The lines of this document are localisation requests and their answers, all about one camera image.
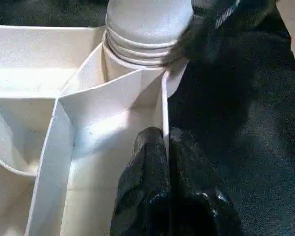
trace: sorting tray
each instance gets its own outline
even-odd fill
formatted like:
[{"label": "sorting tray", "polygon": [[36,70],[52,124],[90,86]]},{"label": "sorting tray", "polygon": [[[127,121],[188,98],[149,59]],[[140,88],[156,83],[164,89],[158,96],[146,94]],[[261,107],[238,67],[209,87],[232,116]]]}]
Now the sorting tray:
[{"label": "sorting tray", "polygon": [[129,65],[104,31],[0,26],[0,236],[109,235],[138,132],[167,145],[186,61]]}]

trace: organizer compartment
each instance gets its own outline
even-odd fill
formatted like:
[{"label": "organizer compartment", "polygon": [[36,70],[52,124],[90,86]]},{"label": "organizer compartment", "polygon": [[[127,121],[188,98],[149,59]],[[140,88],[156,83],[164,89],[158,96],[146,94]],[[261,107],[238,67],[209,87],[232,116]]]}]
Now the organizer compartment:
[{"label": "organizer compartment", "polygon": [[0,97],[55,97],[105,27],[0,26]]},{"label": "organizer compartment", "polygon": [[0,98],[0,164],[35,177],[54,99]]},{"label": "organizer compartment", "polygon": [[163,70],[134,71],[61,97],[47,133],[26,235],[109,235],[119,177],[141,130],[168,134]]},{"label": "organizer compartment", "polygon": [[23,236],[34,184],[0,165],[0,236]]}]

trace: black fabric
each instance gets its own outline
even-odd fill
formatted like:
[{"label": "black fabric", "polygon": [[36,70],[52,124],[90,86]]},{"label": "black fabric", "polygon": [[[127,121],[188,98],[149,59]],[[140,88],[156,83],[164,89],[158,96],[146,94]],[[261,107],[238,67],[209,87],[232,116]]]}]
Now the black fabric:
[{"label": "black fabric", "polygon": [[245,235],[295,236],[295,60],[278,11],[191,61],[169,99],[171,127],[195,134]]},{"label": "black fabric", "polygon": [[162,132],[140,132],[123,171],[111,221],[111,236],[165,236],[169,232],[171,186]]},{"label": "black fabric", "polygon": [[97,27],[108,0],[0,0],[0,25]]}]

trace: black rubber glove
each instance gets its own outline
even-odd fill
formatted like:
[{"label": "black rubber glove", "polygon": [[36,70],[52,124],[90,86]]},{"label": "black rubber glove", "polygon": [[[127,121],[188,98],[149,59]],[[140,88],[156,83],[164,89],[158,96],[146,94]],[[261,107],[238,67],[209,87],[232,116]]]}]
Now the black rubber glove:
[{"label": "black rubber glove", "polygon": [[162,132],[151,127],[138,134],[132,160],[121,175],[110,235],[168,235],[170,199]]},{"label": "black rubber glove", "polygon": [[170,164],[175,235],[243,236],[223,180],[189,133],[171,131]]},{"label": "black rubber glove", "polygon": [[195,17],[185,55],[212,64],[223,40],[251,30],[276,7],[278,0],[192,0]]}]

